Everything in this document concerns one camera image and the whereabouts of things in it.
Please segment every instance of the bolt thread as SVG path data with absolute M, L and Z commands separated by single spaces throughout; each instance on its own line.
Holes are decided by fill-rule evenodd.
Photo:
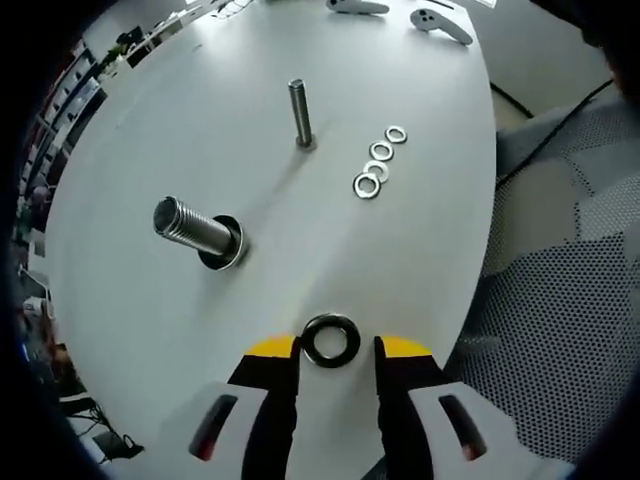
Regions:
M 175 197 L 166 197 L 158 203 L 153 224 L 156 233 L 167 240 L 214 255 L 223 255 L 232 241 L 227 227 Z

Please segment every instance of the flat washer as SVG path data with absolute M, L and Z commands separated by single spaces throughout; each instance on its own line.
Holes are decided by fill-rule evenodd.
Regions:
M 392 133 L 398 133 L 400 136 L 394 137 L 393 135 L 391 135 Z M 397 125 L 391 125 L 389 128 L 387 128 L 384 131 L 384 136 L 391 143 L 404 143 L 407 141 L 407 131 L 402 127 L 398 127 Z
M 367 192 L 360 186 L 360 182 L 363 180 L 371 180 L 373 182 L 373 190 Z M 375 173 L 371 172 L 362 172 L 353 179 L 353 191 L 356 192 L 356 195 L 363 200 L 369 200 L 371 198 L 375 198 L 380 193 L 380 180 L 378 180 L 378 176 Z
M 347 339 L 347 346 L 340 355 L 327 357 L 316 348 L 316 335 L 325 328 L 337 328 L 341 330 Z M 312 318 L 307 323 L 300 335 L 300 347 L 307 358 L 314 364 L 323 368 L 338 368 L 346 365 L 355 358 L 360 350 L 360 332 L 356 324 L 343 315 L 337 313 L 325 313 Z
M 364 173 L 373 173 L 371 172 L 372 168 L 379 168 L 381 170 L 382 173 L 380 173 L 380 175 L 374 173 L 374 175 L 378 177 L 380 184 L 387 183 L 387 180 L 389 180 L 389 167 L 387 167 L 387 164 L 379 162 L 378 160 L 369 160 L 364 164 L 362 171 Z
M 387 151 L 386 154 L 381 154 L 376 151 L 376 148 L 381 147 Z M 369 146 L 369 155 L 374 160 L 378 160 L 379 162 L 388 162 L 393 158 L 393 147 L 389 142 L 385 142 L 384 140 L 380 140 L 379 142 L 374 142 Z

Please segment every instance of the large threaded bolt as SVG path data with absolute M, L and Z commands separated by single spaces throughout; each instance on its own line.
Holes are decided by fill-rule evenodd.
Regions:
M 158 203 L 153 228 L 167 240 L 198 250 L 203 263 L 214 270 L 237 263 L 248 247 L 242 227 L 233 217 L 205 217 L 175 197 Z
M 167 240 L 213 255 L 223 255 L 232 240 L 227 227 L 175 197 L 166 197 L 158 203 L 153 212 L 153 227 Z

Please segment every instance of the chair backrest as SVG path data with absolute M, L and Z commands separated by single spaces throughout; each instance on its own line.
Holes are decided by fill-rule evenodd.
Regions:
M 498 175 L 566 115 L 498 135 Z M 511 415 L 535 453 L 576 462 L 640 356 L 640 110 L 596 100 L 496 193 L 465 325 L 497 346 L 447 371 Z

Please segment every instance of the white round table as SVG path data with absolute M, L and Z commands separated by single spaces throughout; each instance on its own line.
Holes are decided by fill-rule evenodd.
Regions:
M 314 465 L 333 465 L 332 478 L 361 478 L 383 455 L 372 338 L 413 339 L 444 365 L 493 206 L 480 45 L 416 30 L 409 14 L 423 5 L 365 17 L 256 1 L 228 20 L 203 17 L 102 105 L 57 189 L 46 254 L 62 337 L 118 431 L 152 449 L 163 420 L 227 380 L 253 344 L 338 312 L 357 324 L 360 353 L 336 370 L 301 359 L 288 473 L 326 478 Z M 465 10 L 429 6 L 476 38 Z M 295 146 L 293 78 L 307 85 L 311 153 Z M 353 178 L 390 125 L 408 141 L 380 195 L 361 200 Z M 160 238 L 152 214 L 166 195 L 242 222 L 244 263 L 209 270 Z

